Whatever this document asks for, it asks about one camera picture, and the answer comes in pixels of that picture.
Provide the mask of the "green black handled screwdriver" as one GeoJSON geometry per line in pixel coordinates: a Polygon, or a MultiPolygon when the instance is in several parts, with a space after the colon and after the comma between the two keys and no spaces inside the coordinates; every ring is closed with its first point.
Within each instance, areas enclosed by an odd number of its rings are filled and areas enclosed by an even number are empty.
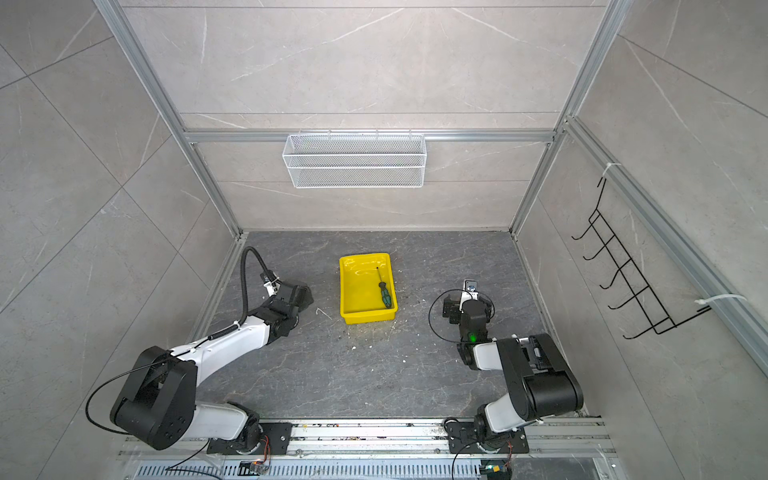
{"type": "Polygon", "coordinates": [[[384,281],[383,275],[379,267],[376,268],[376,271],[379,276],[378,286],[381,293],[382,302],[387,309],[391,309],[393,307],[393,300],[389,292],[389,289],[387,287],[387,283],[384,281]]]}

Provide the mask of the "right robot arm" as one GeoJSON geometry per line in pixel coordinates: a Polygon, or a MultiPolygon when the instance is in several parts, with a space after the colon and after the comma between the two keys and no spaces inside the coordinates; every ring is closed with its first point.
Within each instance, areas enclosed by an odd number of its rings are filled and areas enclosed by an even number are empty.
{"type": "Polygon", "coordinates": [[[506,393],[480,406],[472,421],[444,420],[449,438],[461,444],[452,452],[512,452],[526,426],[583,408],[582,388],[549,334],[493,339],[488,324],[496,308],[489,297],[476,290],[450,289],[438,300],[441,316],[459,329],[452,343],[464,365],[474,371],[498,371],[506,385],[506,393]]]}

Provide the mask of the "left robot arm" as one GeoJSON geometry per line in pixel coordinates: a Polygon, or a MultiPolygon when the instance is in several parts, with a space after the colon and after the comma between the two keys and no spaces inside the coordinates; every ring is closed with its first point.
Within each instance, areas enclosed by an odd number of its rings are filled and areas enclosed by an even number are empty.
{"type": "Polygon", "coordinates": [[[258,414],[240,404],[197,400],[197,387],[240,357],[290,334],[313,302],[302,283],[282,283],[257,308],[220,332],[165,350],[144,350],[118,394],[110,421],[156,450],[206,438],[238,453],[261,443],[258,414]]]}

